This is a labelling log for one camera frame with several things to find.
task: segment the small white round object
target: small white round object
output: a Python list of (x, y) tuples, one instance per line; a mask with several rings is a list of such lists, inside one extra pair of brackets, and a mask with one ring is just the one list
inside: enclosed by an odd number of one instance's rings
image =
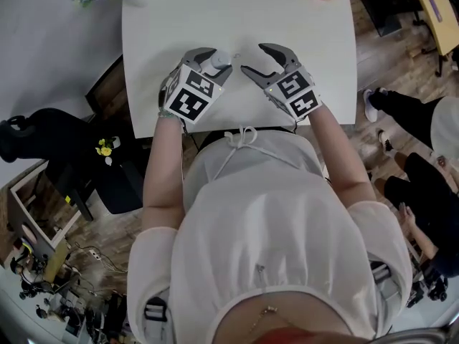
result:
[(210, 58), (210, 63), (215, 69), (224, 69), (231, 65), (231, 57), (225, 51), (217, 50)]

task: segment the white table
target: white table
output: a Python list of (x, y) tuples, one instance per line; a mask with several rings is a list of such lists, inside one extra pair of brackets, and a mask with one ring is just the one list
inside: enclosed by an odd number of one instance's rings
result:
[(223, 96), (198, 124), (188, 124), (188, 131), (293, 125), (240, 71), (240, 65), (267, 74), (282, 71), (257, 46), (262, 42), (290, 47), (338, 121), (355, 123), (356, 43), (349, 0), (143, 1), (143, 7), (123, 1), (124, 67), (137, 138), (153, 135), (162, 79), (185, 51), (204, 46), (235, 56), (234, 71)]

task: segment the black shorts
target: black shorts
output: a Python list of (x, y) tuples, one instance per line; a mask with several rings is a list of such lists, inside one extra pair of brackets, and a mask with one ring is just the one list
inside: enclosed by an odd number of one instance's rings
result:
[(431, 239), (438, 240), (441, 231), (455, 224), (459, 199), (443, 175), (419, 154), (408, 156), (404, 172), (409, 181), (389, 177), (384, 196), (397, 209), (400, 203), (408, 205), (416, 216), (417, 225)]

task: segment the black office chair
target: black office chair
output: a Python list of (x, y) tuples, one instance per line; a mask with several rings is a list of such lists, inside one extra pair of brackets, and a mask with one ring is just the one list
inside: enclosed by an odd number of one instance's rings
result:
[[(118, 136), (112, 166), (95, 148), (100, 139)], [(95, 188), (112, 214), (142, 207), (143, 177), (148, 150), (137, 143), (123, 124), (105, 121), (93, 125), (64, 111), (47, 108), (29, 118), (16, 116), (0, 123), (0, 156), (6, 162), (41, 158), (49, 161), (46, 174), (63, 197), (69, 196), (82, 215), (93, 220), (85, 202)]]

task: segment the yellow flower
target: yellow flower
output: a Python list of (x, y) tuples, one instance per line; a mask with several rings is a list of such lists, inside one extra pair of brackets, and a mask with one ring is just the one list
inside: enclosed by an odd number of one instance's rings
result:
[(108, 157), (112, 153), (112, 150), (104, 146), (102, 147), (102, 149), (100, 149), (100, 152), (102, 153), (103, 156)]

